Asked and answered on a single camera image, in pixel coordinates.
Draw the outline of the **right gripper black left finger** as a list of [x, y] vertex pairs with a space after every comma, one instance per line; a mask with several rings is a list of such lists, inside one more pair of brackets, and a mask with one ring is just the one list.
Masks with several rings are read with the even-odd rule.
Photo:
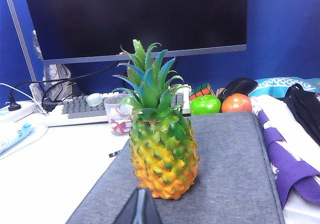
[[139, 224], [137, 215], [139, 188], [136, 188], [114, 220], [114, 224]]

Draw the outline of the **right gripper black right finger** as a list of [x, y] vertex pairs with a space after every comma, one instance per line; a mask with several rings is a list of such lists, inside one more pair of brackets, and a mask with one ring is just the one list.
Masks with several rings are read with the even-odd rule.
[[148, 189], [140, 189], [138, 192], [138, 223], [161, 224], [161, 218], [156, 205]]

